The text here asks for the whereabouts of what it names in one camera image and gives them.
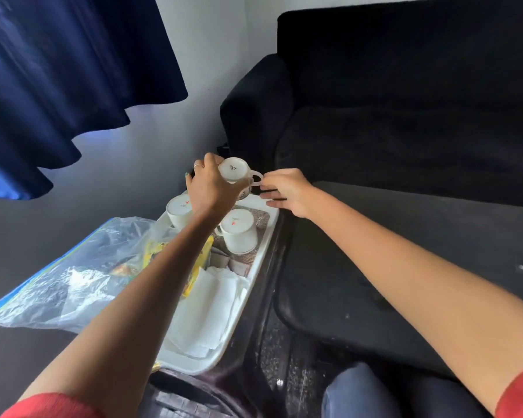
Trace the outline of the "black ribbed round object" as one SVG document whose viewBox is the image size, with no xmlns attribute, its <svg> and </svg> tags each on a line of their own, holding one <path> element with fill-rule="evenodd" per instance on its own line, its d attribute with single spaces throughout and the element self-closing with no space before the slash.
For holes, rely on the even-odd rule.
<svg viewBox="0 0 523 418">
<path fill-rule="evenodd" d="M 230 407 L 199 380 L 161 369 L 151 374 L 139 418 L 235 418 Z"/>
</svg>

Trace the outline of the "person's left forearm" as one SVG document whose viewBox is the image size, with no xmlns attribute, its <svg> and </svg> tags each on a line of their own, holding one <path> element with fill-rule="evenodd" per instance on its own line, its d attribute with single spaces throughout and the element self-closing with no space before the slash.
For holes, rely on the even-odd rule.
<svg viewBox="0 0 523 418">
<path fill-rule="evenodd" d="M 221 220 L 214 209 L 192 221 L 37 376 L 18 403 L 62 394 L 105 418 L 139 408 L 185 282 Z"/>
</svg>

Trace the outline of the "clear plastic zip bag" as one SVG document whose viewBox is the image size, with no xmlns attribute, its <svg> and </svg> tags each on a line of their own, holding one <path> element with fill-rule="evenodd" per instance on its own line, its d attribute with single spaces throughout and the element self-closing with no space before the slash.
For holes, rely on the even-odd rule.
<svg viewBox="0 0 523 418">
<path fill-rule="evenodd" d="M 79 333 L 178 230 L 161 221 L 112 218 L 0 299 L 0 327 Z"/>
</svg>

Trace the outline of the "black sofa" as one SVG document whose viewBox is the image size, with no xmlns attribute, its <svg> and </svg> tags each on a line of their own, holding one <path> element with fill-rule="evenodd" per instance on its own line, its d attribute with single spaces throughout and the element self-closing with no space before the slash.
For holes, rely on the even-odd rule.
<svg viewBox="0 0 523 418">
<path fill-rule="evenodd" d="M 523 0 L 282 13 L 220 117 L 260 172 L 523 207 Z"/>
</svg>

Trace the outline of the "white plastic tray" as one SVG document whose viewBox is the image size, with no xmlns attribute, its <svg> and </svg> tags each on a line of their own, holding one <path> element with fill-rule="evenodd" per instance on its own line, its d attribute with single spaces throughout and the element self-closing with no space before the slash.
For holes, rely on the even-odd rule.
<svg viewBox="0 0 523 418">
<path fill-rule="evenodd" d="M 233 237 L 237 245 L 237 237 L 244 233 L 222 228 L 211 233 L 155 360 L 161 368 L 202 374 L 220 362 L 231 344 L 279 216 L 277 209 L 253 194 L 238 201 L 234 209 L 251 213 L 250 229 L 256 231 L 257 244 L 252 250 L 233 252 L 223 236 Z"/>
</svg>

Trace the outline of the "white ceramic cup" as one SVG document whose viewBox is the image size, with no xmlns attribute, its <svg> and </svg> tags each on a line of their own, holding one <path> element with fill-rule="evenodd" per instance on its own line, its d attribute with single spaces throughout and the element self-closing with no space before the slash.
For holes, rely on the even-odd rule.
<svg viewBox="0 0 523 418">
<path fill-rule="evenodd" d="M 223 179 L 231 184 L 235 184 L 241 179 L 248 179 L 249 186 L 245 187 L 237 197 L 238 201 L 244 200 L 251 194 L 253 187 L 259 187 L 263 179 L 263 175 L 258 171 L 252 170 L 247 162 L 237 158 L 230 157 L 224 159 L 218 165 L 219 172 Z"/>
<path fill-rule="evenodd" d="M 216 225 L 215 233 L 223 238 L 227 250 L 234 255 L 246 255 L 258 245 L 257 227 L 253 214 L 235 208 Z"/>
<path fill-rule="evenodd" d="M 172 227 L 182 231 L 193 216 L 189 195 L 181 194 L 172 198 L 166 205 L 166 213 Z"/>
</svg>

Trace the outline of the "dark blue curtain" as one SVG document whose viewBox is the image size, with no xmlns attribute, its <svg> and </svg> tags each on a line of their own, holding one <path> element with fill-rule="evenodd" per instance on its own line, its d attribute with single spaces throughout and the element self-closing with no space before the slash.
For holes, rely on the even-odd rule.
<svg viewBox="0 0 523 418">
<path fill-rule="evenodd" d="M 0 0 L 0 198 L 48 194 L 75 137 L 187 97 L 155 0 Z"/>
</svg>

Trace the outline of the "white paper napkins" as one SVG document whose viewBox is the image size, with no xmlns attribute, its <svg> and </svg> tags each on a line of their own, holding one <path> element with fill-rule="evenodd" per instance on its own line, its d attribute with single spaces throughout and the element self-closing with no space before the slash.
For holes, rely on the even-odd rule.
<svg viewBox="0 0 523 418">
<path fill-rule="evenodd" d="M 194 287 L 179 302 L 168 340 L 187 357 L 203 359 L 223 343 L 250 280 L 226 269 L 200 269 Z"/>
</svg>

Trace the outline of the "brown patterned tray mat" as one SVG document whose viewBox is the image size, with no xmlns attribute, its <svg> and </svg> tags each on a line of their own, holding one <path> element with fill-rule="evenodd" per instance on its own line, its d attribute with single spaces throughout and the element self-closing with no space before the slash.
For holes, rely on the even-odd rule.
<svg viewBox="0 0 523 418">
<path fill-rule="evenodd" d="M 230 257 L 230 262 L 229 262 L 229 266 L 228 266 L 229 270 L 231 270 L 232 272 L 234 272 L 235 274 L 237 274 L 239 276 L 247 278 L 248 274 L 250 273 L 250 270 L 252 268 L 252 265 L 254 264 L 257 253 L 261 247 L 262 239 L 264 237 L 265 230 L 268 226 L 270 215 L 268 212 L 265 212 L 263 210 L 255 210 L 252 208 L 246 208 L 246 207 L 241 207 L 241 206 L 236 206 L 233 209 L 235 209 L 235 208 L 246 209 L 246 210 L 249 210 L 253 214 L 255 224 L 257 227 L 258 245 L 256 246 L 255 250 L 252 251 L 251 253 L 248 253 L 246 255 L 234 255 L 227 250 L 223 238 L 220 236 L 217 236 L 214 231 L 212 233 L 212 235 L 215 239 L 214 243 L 213 243 L 213 247 L 218 248 L 219 250 L 223 251 Z"/>
</svg>

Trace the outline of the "black ottoman cushion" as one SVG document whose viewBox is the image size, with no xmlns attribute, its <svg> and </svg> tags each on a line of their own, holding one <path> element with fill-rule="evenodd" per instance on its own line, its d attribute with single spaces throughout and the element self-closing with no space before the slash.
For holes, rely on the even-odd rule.
<svg viewBox="0 0 523 418">
<path fill-rule="evenodd" d="M 523 300 L 523 207 L 318 182 L 366 217 Z M 434 349 L 315 224 L 297 219 L 275 309 L 317 341 L 445 377 Z"/>
</svg>

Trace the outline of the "small grey cup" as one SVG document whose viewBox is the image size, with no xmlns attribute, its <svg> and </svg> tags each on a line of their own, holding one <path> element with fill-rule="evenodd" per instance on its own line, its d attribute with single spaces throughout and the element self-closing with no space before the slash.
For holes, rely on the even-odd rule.
<svg viewBox="0 0 523 418">
<path fill-rule="evenodd" d="M 226 269 L 229 266 L 230 257 L 216 247 L 211 247 L 209 256 L 209 267 Z"/>
</svg>

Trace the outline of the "person's red left sleeve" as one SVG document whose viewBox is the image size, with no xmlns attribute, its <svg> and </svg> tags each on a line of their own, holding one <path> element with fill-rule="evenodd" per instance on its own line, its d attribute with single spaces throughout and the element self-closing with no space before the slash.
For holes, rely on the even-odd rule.
<svg viewBox="0 0 523 418">
<path fill-rule="evenodd" d="M 66 394 L 41 393 L 16 402 L 0 418 L 106 418 L 106 415 Z"/>
</svg>

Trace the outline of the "person's blue jeans leg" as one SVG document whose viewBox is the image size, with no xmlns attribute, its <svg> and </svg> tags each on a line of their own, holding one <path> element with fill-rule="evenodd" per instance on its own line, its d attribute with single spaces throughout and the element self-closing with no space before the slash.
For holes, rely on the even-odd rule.
<svg viewBox="0 0 523 418">
<path fill-rule="evenodd" d="M 357 362 L 325 389 L 322 418 L 493 418 L 460 383 Z"/>
</svg>

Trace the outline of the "yellow packet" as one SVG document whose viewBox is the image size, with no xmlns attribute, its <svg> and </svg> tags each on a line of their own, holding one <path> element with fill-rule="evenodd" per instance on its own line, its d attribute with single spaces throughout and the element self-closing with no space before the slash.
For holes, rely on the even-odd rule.
<svg viewBox="0 0 523 418">
<path fill-rule="evenodd" d="M 175 235 L 169 235 L 168 238 L 165 238 L 161 241 L 149 241 L 146 243 L 146 247 L 143 255 L 142 266 L 145 268 L 149 263 L 175 238 Z M 192 267 L 192 270 L 188 276 L 186 285 L 183 288 L 181 299 L 186 299 L 192 288 L 195 285 L 198 275 L 200 274 L 200 269 L 205 269 L 207 263 L 209 262 L 211 248 L 214 243 L 214 237 L 210 236 L 205 242 L 201 253 L 195 260 L 195 263 Z"/>
</svg>

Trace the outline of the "person's left hand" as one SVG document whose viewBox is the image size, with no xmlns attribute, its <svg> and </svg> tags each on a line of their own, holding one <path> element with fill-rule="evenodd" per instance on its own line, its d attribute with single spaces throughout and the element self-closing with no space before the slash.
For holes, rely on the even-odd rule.
<svg viewBox="0 0 523 418">
<path fill-rule="evenodd" d="M 203 159 L 194 162 L 194 175 L 186 175 L 194 219 L 213 226 L 219 224 L 237 202 L 235 187 L 225 181 L 219 172 L 218 165 L 222 161 L 222 157 L 207 153 Z"/>
</svg>

